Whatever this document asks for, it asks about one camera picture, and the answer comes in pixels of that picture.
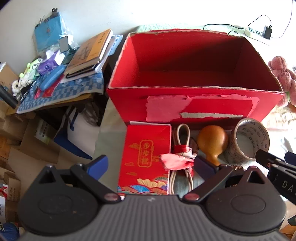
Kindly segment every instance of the white wall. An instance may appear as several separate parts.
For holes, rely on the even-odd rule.
[[[136,26],[151,23],[230,23],[246,26],[261,14],[272,21],[272,36],[280,36],[288,24],[291,0],[10,0],[0,10],[0,61],[6,61],[18,74],[35,57],[32,41],[34,27],[53,7],[62,13],[66,24],[81,43],[112,28],[126,34]],[[273,42],[275,53],[292,61],[296,56],[294,15],[284,36]],[[252,26],[269,25],[261,17]]]

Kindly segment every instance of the stuffed toy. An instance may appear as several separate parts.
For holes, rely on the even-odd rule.
[[[39,76],[39,72],[37,71],[37,68],[42,61],[43,59],[38,58],[34,60],[32,63],[28,63],[24,73],[20,74],[20,79],[15,80],[11,84],[11,90],[13,92],[13,96],[16,97],[17,100],[20,100],[21,89],[32,84],[35,77]]]
[[[33,69],[37,69],[37,67],[39,66],[39,64],[42,61],[43,61],[43,59],[38,58],[38,59],[34,60],[32,63],[28,63],[25,71],[23,73],[20,73],[20,78],[23,78],[26,73],[30,73]]]
[[[61,53],[60,50],[56,52],[47,50],[46,57],[47,59],[44,60],[37,69],[41,75],[45,75],[47,72],[50,72],[56,67],[60,66],[65,58],[65,55]]]
[[[279,107],[285,107],[291,102],[296,106],[296,74],[287,69],[287,63],[281,56],[276,56],[272,61],[268,62],[272,73],[279,80],[285,95],[277,104]]]

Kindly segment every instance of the pink teddy bear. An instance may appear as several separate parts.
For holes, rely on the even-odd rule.
[[[281,56],[274,57],[272,61],[268,62],[268,65],[285,92],[284,97],[277,105],[285,107],[291,102],[292,105],[296,106],[296,74],[287,69],[287,63]]]

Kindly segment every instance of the plastic bag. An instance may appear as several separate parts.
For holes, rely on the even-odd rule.
[[[57,9],[52,9],[52,14],[46,19],[40,19],[36,25],[35,31],[35,47],[39,56],[45,58],[47,50],[56,48],[59,44],[59,39],[68,36],[69,45],[75,49],[79,45],[74,42],[72,32],[66,26],[64,19]]]
[[[13,223],[0,223],[0,233],[7,241],[16,241],[20,237],[18,228]]]

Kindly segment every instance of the power strip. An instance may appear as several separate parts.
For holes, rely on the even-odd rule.
[[[268,44],[268,39],[263,38],[263,33],[256,29],[245,27],[244,33],[247,37],[250,37],[252,39]]]

